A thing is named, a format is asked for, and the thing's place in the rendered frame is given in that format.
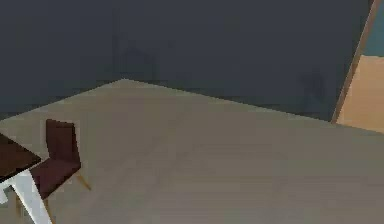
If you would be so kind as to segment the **dark red chair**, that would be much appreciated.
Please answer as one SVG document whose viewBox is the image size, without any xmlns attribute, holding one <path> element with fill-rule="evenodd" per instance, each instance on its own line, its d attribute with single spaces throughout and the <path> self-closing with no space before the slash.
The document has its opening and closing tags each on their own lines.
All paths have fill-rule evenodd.
<svg viewBox="0 0 384 224">
<path fill-rule="evenodd" d="M 76 176 L 86 189 L 90 190 L 91 186 L 80 173 L 82 164 L 74 123 L 47 119 L 46 146 L 48 158 L 32 168 L 31 174 L 50 221 L 55 224 L 48 197 L 72 176 Z"/>
</svg>

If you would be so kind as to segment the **dark brown white-legged table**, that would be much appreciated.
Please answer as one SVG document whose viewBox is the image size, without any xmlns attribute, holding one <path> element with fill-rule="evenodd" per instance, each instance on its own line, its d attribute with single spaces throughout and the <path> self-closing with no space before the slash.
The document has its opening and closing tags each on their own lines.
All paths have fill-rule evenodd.
<svg viewBox="0 0 384 224">
<path fill-rule="evenodd" d="M 30 168 L 41 158 L 0 133 L 0 204 L 8 202 L 5 190 L 12 187 L 35 224 L 52 224 Z"/>
</svg>

